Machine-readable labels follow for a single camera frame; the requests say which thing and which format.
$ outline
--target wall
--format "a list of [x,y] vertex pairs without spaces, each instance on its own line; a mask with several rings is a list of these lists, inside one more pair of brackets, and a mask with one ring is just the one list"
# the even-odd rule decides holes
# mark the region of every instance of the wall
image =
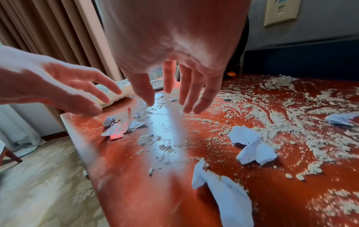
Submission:
[[266,0],[252,0],[246,50],[286,42],[359,34],[358,0],[302,0],[294,21],[263,27]]
[[56,122],[44,105],[40,103],[10,105],[40,136],[62,132],[64,129]]

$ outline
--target floor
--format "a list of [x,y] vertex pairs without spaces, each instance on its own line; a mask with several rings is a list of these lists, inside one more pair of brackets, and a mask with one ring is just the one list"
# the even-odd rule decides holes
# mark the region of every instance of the floor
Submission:
[[109,226],[70,138],[0,167],[0,226]]

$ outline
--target gray wall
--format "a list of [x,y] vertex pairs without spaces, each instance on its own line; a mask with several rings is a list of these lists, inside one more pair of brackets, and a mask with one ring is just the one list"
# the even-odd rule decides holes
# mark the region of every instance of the gray wall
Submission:
[[246,50],[266,45],[359,34],[359,0],[302,0],[294,21],[263,27],[266,0],[252,0]]

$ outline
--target beige curtain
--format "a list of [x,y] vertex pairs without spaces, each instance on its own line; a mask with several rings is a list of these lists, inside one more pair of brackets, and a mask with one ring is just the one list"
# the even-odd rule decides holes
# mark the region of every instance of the beige curtain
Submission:
[[[0,0],[0,42],[122,80],[91,0]],[[61,124],[61,110],[46,107]]]

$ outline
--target plastic bag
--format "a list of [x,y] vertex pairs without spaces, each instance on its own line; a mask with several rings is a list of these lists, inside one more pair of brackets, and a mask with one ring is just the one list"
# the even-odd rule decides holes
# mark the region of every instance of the plastic bag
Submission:
[[128,82],[128,79],[126,80],[121,80],[121,81],[116,81],[115,82],[120,89],[122,90],[122,94],[121,95],[116,95],[115,93],[113,93],[112,91],[110,91],[107,87],[103,86],[103,85],[96,85],[96,88],[100,89],[101,91],[103,91],[111,100],[110,103],[103,103],[101,100],[99,100],[97,97],[89,94],[91,96],[91,98],[93,98],[102,108],[107,107],[109,105],[112,105],[114,102],[132,94],[134,92],[134,89],[132,88],[132,85],[130,84],[130,82]]

